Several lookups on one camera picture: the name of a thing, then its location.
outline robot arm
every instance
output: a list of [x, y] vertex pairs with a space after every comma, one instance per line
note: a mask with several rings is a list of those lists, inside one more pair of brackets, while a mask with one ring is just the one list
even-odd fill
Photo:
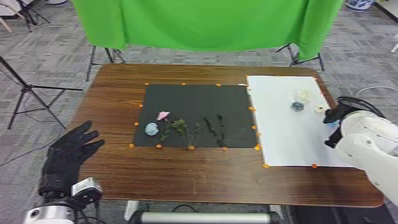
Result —
[[341, 97], [339, 107], [327, 113], [325, 121], [337, 118], [341, 122], [337, 130], [341, 138], [330, 139], [328, 142], [334, 141], [339, 157], [366, 172], [371, 184], [398, 204], [398, 175], [394, 172], [398, 170], [398, 126], [382, 118], [382, 113], [373, 110], [373, 106], [364, 109], [353, 104], [346, 105], [344, 102], [344, 97]]

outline black square mat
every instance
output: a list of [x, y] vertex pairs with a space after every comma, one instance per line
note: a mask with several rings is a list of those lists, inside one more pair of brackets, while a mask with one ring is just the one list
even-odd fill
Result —
[[[160, 111], [170, 112], [168, 120], [183, 119], [188, 124], [188, 133], [193, 134], [195, 123], [202, 131], [197, 136], [195, 147], [220, 147], [209, 132], [204, 117], [211, 121], [213, 130], [220, 136], [216, 114], [222, 115], [223, 143], [227, 148], [252, 148], [257, 144], [255, 130], [252, 129], [252, 111], [245, 86], [209, 85], [149, 85], [135, 132], [135, 146], [156, 146], [160, 134], [167, 127], [165, 121], [156, 121]], [[156, 136], [145, 135], [147, 123], [158, 124]], [[186, 141], [170, 129], [165, 147], [186, 147]]]

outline small toy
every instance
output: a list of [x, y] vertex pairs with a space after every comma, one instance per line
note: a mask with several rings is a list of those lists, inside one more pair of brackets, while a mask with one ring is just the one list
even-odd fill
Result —
[[149, 123], [145, 125], [145, 134], [149, 136], [154, 136], [158, 134], [158, 125], [154, 123]]
[[295, 112], [300, 112], [303, 110], [303, 104], [298, 102], [291, 103], [291, 108], [293, 108]]

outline white paper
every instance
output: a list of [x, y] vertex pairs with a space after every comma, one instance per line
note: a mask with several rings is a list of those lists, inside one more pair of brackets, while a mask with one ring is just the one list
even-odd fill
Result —
[[[328, 108], [312, 77], [248, 76], [248, 94], [255, 108], [255, 126], [261, 133], [264, 163], [270, 166], [350, 167], [323, 142], [335, 130], [323, 124]], [[309, 91], [311, 101], [295, 112], [296, 92]]]

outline wooden table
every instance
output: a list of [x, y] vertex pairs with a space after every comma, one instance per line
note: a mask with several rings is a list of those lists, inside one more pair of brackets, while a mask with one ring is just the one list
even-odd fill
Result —
[[104, 199], [374, 207], [383, 197], [353, 168], [263, 168], [254, 149], [129, 148], [145, 83], [241, 84], [245, 75], [314, 76], [307, 68], [104, 65], [69, 127], [94, 121], [106, 145], [80, 177], [96, 177]]

